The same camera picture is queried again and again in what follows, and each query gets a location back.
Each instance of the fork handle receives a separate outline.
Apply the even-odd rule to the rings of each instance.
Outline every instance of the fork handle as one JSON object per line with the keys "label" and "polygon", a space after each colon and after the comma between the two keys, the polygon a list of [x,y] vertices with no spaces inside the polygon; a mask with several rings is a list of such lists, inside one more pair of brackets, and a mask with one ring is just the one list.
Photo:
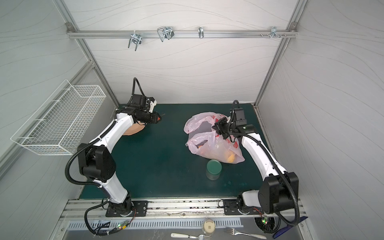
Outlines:
{"label": "fork handle", "polygon": [[258,235],[258,234],[246,234],[246,233],[239,233],[239,234],[247,235],[247,236],[250,236],[250,237],[257,238],[257,239],[266,239],[266,236]]}
{"label": "fork handle", "polygon": [[171,237],[178,237],[178,238],[197,238],[195,236],[187,235],[187,234],[181,234],[181,233],[171,233]]}

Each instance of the jar with green lid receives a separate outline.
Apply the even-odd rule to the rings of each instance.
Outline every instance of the jar with green lid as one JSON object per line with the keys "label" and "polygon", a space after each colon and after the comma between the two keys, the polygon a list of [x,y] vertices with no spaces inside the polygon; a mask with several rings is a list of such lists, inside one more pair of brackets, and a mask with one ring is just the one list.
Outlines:
{"label": "jar with green lid", "polygon": [[207,170],[205,171],[205,174],[208,179],[214,181],[220,177],[221,170],[221,163],[218,160],[212,159],[207,163]]}

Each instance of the white handle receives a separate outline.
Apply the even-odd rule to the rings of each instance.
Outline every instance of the white handle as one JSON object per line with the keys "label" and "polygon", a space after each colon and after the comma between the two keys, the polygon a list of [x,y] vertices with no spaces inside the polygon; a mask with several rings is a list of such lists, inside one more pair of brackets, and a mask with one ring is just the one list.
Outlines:
{"label": "white handle", "polygon": [[266,239],[266,236],[258,235],[258,234],[249,234],[249,236],[254,237],[254,238],[258,238],[258,239]]}
{"label": "white handle", "polygon": [[178,238],[197,238],[195,236],[187,235],[187,234],[181,234],[181,233],[171,233],[171,237],[178,237]]}

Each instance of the fork with white handle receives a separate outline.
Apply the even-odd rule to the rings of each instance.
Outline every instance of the fork with white handle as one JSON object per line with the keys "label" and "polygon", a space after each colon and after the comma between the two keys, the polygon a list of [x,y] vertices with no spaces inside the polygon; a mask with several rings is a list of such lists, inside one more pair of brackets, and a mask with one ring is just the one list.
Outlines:
{"label": "fork with white handle", "polygon": [[170,236],[171,237],[178,237],[178,238],[195,238],[198,240],[210,240],[211,239],[210,236],[205,236],[203,234],[199,235],[198,237],[195,237],[195,236],[191,236],[191,235],[187,235],[187,234],[171,233]]}
{"label": "fork with white handle", "polygon": [[236,229],[234,229],[234,228],[230,228],[230,227],[226,227],[226,228],[224,229],[224,231],[225,231],[226,233],[231,234],[231,235],[242,234],[242,235],[247,235],[247,236],[254,237],[254,238],[258,238],[258,239],[266,239],[266,236],[258,235],[258,234],[246,234],[246,233],[239,232],[239,231],[237,231]]}

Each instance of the fork tines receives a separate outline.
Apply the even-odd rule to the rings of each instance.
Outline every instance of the fork tines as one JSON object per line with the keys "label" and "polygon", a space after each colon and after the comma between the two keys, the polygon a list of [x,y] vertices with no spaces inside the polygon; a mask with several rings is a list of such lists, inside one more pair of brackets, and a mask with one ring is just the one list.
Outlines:
{"label": "fork tines", "polygon": [[225,231],[226,233],[229,233],[229,234],[232,234],[232,235],[235,234],[235,229],[234,229],[234,228],[225,227],[225,228],[224,228],[224,231]]}

